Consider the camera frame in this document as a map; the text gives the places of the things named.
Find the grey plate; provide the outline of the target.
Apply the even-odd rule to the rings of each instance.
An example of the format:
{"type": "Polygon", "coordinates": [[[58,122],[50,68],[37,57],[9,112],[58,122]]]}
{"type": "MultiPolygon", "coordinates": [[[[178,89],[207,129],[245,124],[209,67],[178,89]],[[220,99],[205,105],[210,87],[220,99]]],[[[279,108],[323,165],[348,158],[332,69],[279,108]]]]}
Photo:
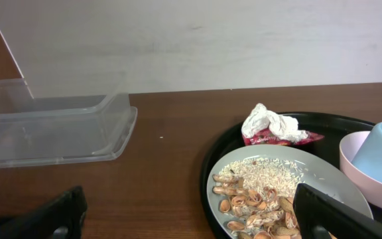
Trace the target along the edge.
{"type": "Polygon", "coordinates": [[[329,164],[326,156],[317,157],[293,147],[280,145],[213,149],[206,155],[203,162],[200,175],[200,197],[206,218],[216,238],[233,238],[234,236],[225,227],[230,217],[218,210],[223,197],[213,193],[215,181],[212,175],[219,173],[229,163],[260,158],[274,159],[277,163],[285,160],[296,163],[300,167],[298,173],[303,174],[302,180],[306,184],[373,218],[369,204],[361,191],[339,169],[329,164]]]}

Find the white tissue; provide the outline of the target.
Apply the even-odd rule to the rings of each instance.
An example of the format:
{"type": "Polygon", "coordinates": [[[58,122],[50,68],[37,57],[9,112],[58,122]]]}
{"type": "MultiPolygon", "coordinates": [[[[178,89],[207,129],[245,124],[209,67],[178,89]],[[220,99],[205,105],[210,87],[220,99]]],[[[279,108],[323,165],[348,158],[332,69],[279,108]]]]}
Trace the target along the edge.
{"type": "Polygon", "coordinates": [[[251,139],[265,129],[277,139],[291,143],[298,143],[309,137],[307,131],[299,130],[297,119],[279,115],[258,103],[243,122],[241,133],[245,139],[251,139]]]}

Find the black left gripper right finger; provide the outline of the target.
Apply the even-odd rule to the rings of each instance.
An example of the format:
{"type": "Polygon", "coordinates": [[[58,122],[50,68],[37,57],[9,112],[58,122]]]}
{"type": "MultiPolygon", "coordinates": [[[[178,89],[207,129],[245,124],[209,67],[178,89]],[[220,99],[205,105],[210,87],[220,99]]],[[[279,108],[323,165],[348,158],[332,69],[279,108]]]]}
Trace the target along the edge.
{"type": "Polygon", "coordinates": [[[303,239],[382,239],[382,224],[305,183],[293,209],[303,239]]]}

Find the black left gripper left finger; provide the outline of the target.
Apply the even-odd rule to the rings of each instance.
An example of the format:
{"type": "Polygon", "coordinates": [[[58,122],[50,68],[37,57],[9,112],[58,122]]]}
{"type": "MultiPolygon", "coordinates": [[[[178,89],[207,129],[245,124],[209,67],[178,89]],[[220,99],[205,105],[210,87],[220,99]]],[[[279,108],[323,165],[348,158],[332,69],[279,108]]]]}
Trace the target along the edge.
{"type": "Polygon", "coordinates": [[[0,217],[0,239],[80,239],[87,209],[83,188],[73,187],[26,214],[0,217]]]}

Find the red snack wrapper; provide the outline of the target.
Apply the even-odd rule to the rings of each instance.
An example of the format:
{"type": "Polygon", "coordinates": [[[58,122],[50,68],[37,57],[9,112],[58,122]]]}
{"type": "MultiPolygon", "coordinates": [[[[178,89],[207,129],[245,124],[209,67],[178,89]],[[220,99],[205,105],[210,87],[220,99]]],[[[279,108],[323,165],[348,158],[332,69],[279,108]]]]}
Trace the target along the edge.
{"type": "Polygon", "coordinates": [[[304,132],[308,135],[308,137],[306,137],[305,139],[300,139],[297,142],[292,142],[287,139],[279,139],[269,129],[263,129],[250,138],[246,138],[244,135],[242,135],[242,138],[246,146],[260,145],[260,144],[284,145],[284,146],[304,145],[307,143],[312,143],[314,141],[324,139],[323,135],[320,135],[311,131],[304,131],[304,132]]]}

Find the rice and nutshell scraps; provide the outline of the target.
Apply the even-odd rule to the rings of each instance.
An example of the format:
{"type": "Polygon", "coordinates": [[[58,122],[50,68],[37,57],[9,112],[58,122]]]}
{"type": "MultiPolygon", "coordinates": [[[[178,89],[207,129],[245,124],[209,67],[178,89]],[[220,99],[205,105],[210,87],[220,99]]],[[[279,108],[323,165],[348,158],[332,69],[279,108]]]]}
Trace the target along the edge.
{"type": "Polygon", "coordinates": [[[285,159],[253,157],[227,164],[212,175],[212,192],[223,197],[217,210],[229,217],[226,230],[236,238],[301,238],[292,204],[303,176],[285,159]]]}

